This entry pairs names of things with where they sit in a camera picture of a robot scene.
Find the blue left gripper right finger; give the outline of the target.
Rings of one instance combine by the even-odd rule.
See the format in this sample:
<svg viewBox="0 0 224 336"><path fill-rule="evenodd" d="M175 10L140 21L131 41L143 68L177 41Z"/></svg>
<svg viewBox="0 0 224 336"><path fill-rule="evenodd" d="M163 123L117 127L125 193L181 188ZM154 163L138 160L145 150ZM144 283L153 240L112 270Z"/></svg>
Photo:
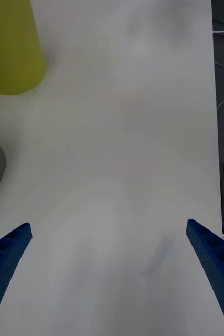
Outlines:
<svg viewBox="0 0 224 336"><path fill-rule="evenodd" d="M187 222L186 235L224 315L224 240L193 219Z"/></svg>

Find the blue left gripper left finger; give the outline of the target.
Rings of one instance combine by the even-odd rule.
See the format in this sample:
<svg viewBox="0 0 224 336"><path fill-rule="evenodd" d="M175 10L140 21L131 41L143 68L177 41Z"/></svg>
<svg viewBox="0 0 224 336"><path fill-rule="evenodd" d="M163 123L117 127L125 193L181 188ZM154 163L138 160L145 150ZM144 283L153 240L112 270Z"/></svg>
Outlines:
<svg viewBox="0 0 224 336"><path fill-rule="evenodd" d="M30 223L21 224L0 239L0 304L31 239Z"/></svg>

